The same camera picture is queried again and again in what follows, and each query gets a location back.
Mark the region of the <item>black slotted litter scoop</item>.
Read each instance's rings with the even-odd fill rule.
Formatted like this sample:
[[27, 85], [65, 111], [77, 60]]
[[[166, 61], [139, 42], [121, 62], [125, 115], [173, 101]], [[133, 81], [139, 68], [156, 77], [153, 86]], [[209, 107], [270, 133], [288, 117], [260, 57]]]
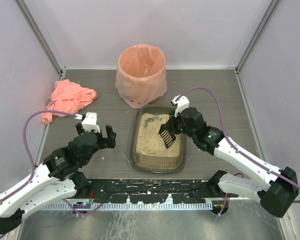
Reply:
[[170, 148], [177, 139], [167, 123], [164, 123], [160, 126], [158, 134], [162, 138], [167, 149]]

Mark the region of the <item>dark green litter box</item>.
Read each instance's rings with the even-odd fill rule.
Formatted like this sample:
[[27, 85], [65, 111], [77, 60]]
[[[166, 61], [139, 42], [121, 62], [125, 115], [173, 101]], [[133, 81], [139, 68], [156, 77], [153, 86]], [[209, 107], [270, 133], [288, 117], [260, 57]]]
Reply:
[[173, 110], [169, 106], [145, 105], [136, 114], [130, 146], [131, 165], [141, 171], [172, 174], [181, 171], [186, 163], [187, 140], [178, 134], [166, 148], [159, 135], [162, 124]]

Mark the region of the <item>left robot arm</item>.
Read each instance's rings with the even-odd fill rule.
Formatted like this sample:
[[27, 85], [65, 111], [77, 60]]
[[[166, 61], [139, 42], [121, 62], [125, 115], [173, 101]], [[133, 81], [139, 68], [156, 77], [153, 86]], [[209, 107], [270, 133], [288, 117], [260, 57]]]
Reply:
[[106, 125], [106, 137], [96, 131], [84, 131], [76, 125], [78, 136], [67, 146], [54, 150], [26, 177], [0, 194], [0, 235], [17, 228], [23, 220], [59, 200], [83, 197], [91, 185], [79, 169], [86, 166], [99, 150], [113, 149], [117, 134]]

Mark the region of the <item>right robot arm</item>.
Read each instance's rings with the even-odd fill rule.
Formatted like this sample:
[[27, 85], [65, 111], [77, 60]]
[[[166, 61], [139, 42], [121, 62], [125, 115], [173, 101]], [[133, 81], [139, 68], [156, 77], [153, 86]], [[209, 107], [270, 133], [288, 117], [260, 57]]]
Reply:
[[209, 191], [213, 194], [249, 198], [277, 218], [286, 214], [299, 195], [297, 174], [293, 169], [273, 166], [241, 148], [231, 138], [226, 138], [220, 129], [207, 125], [195, 107], [186, 108], [178, 114], [171, 112], [158, 133], [166, 148], [174, 143], [178, 134], [184, 134], [199, 150], [230, 163], [248, 176], [245, 179], [218, 170], [208, 180]]

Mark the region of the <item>beige cat litter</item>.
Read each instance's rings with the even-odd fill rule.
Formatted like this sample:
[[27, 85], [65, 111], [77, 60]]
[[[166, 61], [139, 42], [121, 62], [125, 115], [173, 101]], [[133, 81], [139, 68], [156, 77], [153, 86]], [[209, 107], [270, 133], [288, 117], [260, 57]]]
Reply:
[[158, 134], [162, 124], [165, 124], [169, 119], [166, 114], [150, 114], [144, 113], [141, 116], [136, 152], [152, 157], [178, 157], [181, 151], [181, 136], [177, 135], [175, 142], [170, 148], [166, 148], [164, 141]]

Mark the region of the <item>crumpled pink cloth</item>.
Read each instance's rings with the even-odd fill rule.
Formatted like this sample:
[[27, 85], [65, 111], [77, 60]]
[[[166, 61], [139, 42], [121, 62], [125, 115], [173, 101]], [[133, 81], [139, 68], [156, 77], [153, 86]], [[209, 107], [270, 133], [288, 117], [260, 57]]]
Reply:
[[69, 79], [60, 80], [54, 84], [54, 91], [49, 97], [50, 103], [45, 110], [77, 114], [97, 97], [94, 89], [82, 87]]

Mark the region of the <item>bin with orange liner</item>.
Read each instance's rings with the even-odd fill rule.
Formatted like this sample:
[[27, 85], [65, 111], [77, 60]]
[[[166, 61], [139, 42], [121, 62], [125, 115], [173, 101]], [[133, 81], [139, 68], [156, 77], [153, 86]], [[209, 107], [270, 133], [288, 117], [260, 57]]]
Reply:
[[117, 62], [115, 87], [133, 109], [162, 97], [167, 91], [163, 51], [150, 44], [136, 44], [124, 50]]

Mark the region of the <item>left aluminium frame post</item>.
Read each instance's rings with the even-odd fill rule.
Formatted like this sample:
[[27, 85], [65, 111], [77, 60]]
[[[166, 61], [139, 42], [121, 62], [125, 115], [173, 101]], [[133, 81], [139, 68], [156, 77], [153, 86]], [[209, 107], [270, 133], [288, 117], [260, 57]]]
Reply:
[[67, 71], [67, 68], [50, 36], [49, 31], [45, 26], [45, 23], [40, 16], [36, 4], [32, 0], [15, 0], [15, 3], [29, 24], [40, 46], [42, 47], [58, 75], [64, 75]]

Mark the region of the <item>aluminium frame post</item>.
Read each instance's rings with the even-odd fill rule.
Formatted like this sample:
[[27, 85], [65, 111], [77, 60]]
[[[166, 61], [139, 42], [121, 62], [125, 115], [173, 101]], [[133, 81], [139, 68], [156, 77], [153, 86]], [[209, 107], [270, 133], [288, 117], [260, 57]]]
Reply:
[[281, 0], [271, 0], [268, 7], [265, 10], [265, 13], [263, 14], [256, 30], [253, 33], [253, 36], [251, 38], [251, 40], [249, 41], [237, 67], [235, 68], [235, 72], [236, 74], [239, 74], [240, 71], [242, 70], [245, 62], [247, 61], [249, 55], [251, 54], [252, 50], [254, 49], [257, 41], [260, 39], [260, 37], [262, 36], [264, 30], [266, 29], [272, 15], [274, 14], [274, 12], [276, 11], [277, 7], [279, 6], [279, 4], [281, 3]]
[[67, 68], [50, 36], [49, 31], [45, 26], [45, 23], [40, 16], [36, 4], [32, 0], [15, 0], [15, 3], [29, 24], [40, 46], [42, 47], [58, 75], [64, 75], [67, 71]]

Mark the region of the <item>right aluminium frame post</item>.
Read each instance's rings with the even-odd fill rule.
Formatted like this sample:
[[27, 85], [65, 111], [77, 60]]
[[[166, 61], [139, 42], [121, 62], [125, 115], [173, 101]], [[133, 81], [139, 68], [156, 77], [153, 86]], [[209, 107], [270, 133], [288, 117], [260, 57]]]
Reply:
[[253, 33], [253, 36], [251, 38], [251, 40], [249, 41], [237, 67], [235, 68], [235, 72], [236, 74], [239, 74], [240, 71], [242, 70], [245, 62], [247, 61], [249, 55], [251, 54], [252, 50], [254, 49], [257, 41], [260, 39], [260, 37], [262, 36], [264, 30], [266, 29], [272, 15], [274, 14], [274, 12], [276, 11], [277, 7], [279, 6], [279, 4], [281, 3], [281, 0], [271, 0], [268, 7], [265, 10], [265, 13], [263, 14], [256, 30]]

